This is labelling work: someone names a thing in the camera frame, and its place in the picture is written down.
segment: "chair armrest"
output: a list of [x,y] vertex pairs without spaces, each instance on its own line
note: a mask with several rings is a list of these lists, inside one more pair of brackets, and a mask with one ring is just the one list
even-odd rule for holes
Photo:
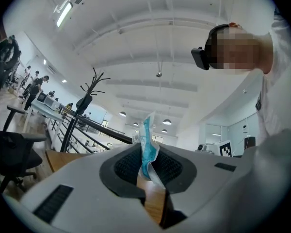
[[23,133],[21,136],[28,142],[44,142],[47,139],[44,134]]
[[19,108],[16,108],[14,106],[11,105],[7,105],[6,106],[8,108],[8,110],[13,111],[13,112],[17,112],[17,113],[21,113],[21,114],[25,114],[25,111]]

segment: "white desk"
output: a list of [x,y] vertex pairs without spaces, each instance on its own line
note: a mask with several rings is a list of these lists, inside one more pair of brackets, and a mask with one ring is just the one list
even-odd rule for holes
[[[57,126],[57,129],[56,129],[56,132],[55,132],[55,135],[53,136],[53,139],[52,139],[52,145],[51,145],[51,149],[52,149],[54,147],[54,143],[55,143],[55,140],[56,140],[56,136],[57,136],[57,134],[59,132],[59,128],[63,123],[63,118],[62,118],[62,116],[60,114],[58,114],[57,112],[51,110],[44,103],[41,103],[40,101],[35,99],[35,100],[32,101],[30,110],[28,111],[28,115],[26,117],[23,133],[26,132],[27,125],[28,125],[28,122],[29,122],[29,118],[31,116],[31,113],[32,113],[33,109],[35,109],[36,111],[39,111],[41,114],[43,114],[46,117],[50,118],[50,120],[53,119],[53,120],[56,120],[56,121],[59,122],[59,124]],[[50,120],[48,121],[46,130],[49,129]]]

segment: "floor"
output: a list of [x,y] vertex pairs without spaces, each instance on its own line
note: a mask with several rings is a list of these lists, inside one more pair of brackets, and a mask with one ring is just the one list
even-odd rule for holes
[[[16,94],[10,93],[7,88],[3,88],[0,93],[0,130],[3,129],[5,121],[9,115],[7,105],[15,106],[18,108],[24,108],[22,100],[17,97]],[[15,114],[8,131],[21,133],[26,119],[25,115]],[[45,118],[40,114],[34,113],[34,116],[30,117],[27,132],[31,133],[45,133]],[[29,171],[34,171],[37,174],[37,179],[33,177],[25,177],[23,179],[23,185],[26,189],[31,188],[36,183],[48,177],[52,174],[52,170],[49,166],[45,151],[50,150],[51,142],[48,139],[46,142],[35,143],[33,149],[41,156],[43,162],[40,166],[33,168]],[[142,187],[146,193],[145,205],[149,215],[157,223],[160,222],[162,217],[162,210],[164,204],[165,191],[157,187],[153,182],[144,181],[138,178],[138,186]],[[24,194],[13,182],[9,182],[4,194],[9,195],[17,200],[20,200]]]

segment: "black coat rack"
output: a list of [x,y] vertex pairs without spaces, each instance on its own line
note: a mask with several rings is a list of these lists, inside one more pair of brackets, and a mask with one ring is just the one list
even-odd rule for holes
[[86,98],[88,96],[97,96],[97,93],[95,92],[100,92],[100,93],[105,93],[104,91],[93,91],[93,89],[95,88],[95,86],[100,82],[100,81],[103,81],[103,80],[109,80],[110,78],[106,78],[106,79],[102,79],[101,77],[103,76],[104,73],[101,73],[99,77],[97,77],[97,73],[96,73],[96,70],[95,68],[93,67],[93,70],[95,72],[95,75],[92,79],[92,83],[91,85],[89,86],[87,83],[86,86],[87,86],[87,90],[85,90],[82,85],[80,85],[81,89],[83,91],[86,92],[85,96],[82,98],[81,100],[81,103],[79,104],[79,107],[77,108],[75,114],[74,114],[74,117],[75,118],[72,118],[71,121],[70,121],[70,124],[67,128],[67,131],[66,131],[66,134],[65,134],[65,137],[64,137],[64,140],[63,140],[63,143],[62,143],[62,147],[60,149],[60,152],[65,152],[66,149],[67,149],[67,146],[68,146],[68,142],[71,138],[71,134],[73,132],[73,129],[75,127],[75,125],[77,124],[78,122],[78,118],[80,117],[80,111],[83,110],[83,106],[85,105],[86,103]]

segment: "wooden desk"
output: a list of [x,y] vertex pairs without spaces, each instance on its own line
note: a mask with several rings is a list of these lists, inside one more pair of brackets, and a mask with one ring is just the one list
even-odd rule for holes
[[[82,153],[63,153],[53,150],[47,150],[46,156],[49,166],[53,172],[56,172],[69,162],[87,156]],[[162,218],[162,212],[165,200],[165,189],[155,185],[152,181],[146,181],[140,177],[137,180],[137,187],[145,191],[145,209],[158,224]]]

